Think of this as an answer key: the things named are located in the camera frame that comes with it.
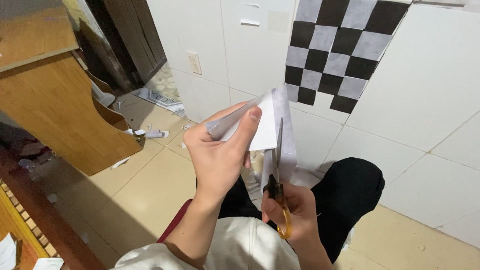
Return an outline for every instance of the red chair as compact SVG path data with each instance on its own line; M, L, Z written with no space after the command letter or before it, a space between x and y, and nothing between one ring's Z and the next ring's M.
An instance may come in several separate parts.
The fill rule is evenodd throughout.
M163 241L165 241L165 239L167 238L168 235L170 235L173 229L175 229L178 226L178 224L180 223L180 220L185 215L185 212L187 212L188 206L190 205L191 202L192 202L192 199L189 199L182 205L180 210L177 212L175 217L172 219L168 227L163 232L162 236L158 239L157 243L160 243L160 244L163 243Z

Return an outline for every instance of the hand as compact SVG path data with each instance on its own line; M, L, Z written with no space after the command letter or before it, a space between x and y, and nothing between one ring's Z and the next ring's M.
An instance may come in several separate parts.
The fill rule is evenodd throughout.
M221 118L245 104L243 102L221 110L204 122ZM258 107L248 110L233 136L226 142L213 141L204 122L185 132L183 142L192 157L198 179L196 197L201 196L216 203L223 200L238 179L242 164L250 166L250 153L246 150L257 131L261 116L262 110Z
M292 234L288 242L294 249L296 246L317 244L320 242L317 225L317 212L315 209L315 196L312 191L304 186L283 184L283 193L287 200L288 209L292 218ZM268 197L268 191L264 192L262 200L262 221L272 220L285 231L285 217L282 207Z

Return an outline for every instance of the forearm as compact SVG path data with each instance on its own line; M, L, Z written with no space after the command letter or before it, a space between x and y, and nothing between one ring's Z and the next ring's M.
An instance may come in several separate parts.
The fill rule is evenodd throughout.
M201 269L212 243L220 205L221 200L204 198L197 193L164 244L179 259Z
M301 243L291 243L297 253L301 270L331 270L332 263L328 258L319 237L313 237Z

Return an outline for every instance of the scissors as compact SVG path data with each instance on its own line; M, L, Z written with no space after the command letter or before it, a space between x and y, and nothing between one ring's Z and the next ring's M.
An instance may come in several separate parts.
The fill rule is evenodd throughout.
M283 185L280 184L280 177L278 174L278 165L280 164L280 154L282 152L282 134L283 134L283 117L280 118L280 128L278 130L278 139L276 141L277 147L272 152L273 174L268 176L268 183L264 187L263 192L268 190L268 197L274 199L281 207L283 216L285 217L286 230L283 231L280 227L276 227L280 238L287 239L292 234L292 219L290 211L288 210L287 200L283 194Z

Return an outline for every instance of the right hand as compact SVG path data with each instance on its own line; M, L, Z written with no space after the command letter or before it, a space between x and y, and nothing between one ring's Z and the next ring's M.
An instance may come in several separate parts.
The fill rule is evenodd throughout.
M313 192L304 186L285 183L283 184L283 193L292 218L292 234L287 239L288 242L295 249L294 245L296 244L302 245L306 242L320 240ZM268 222L269 220L285 231L282 207L275 200L270 199L268 191L265 191L262 200L262 221Z

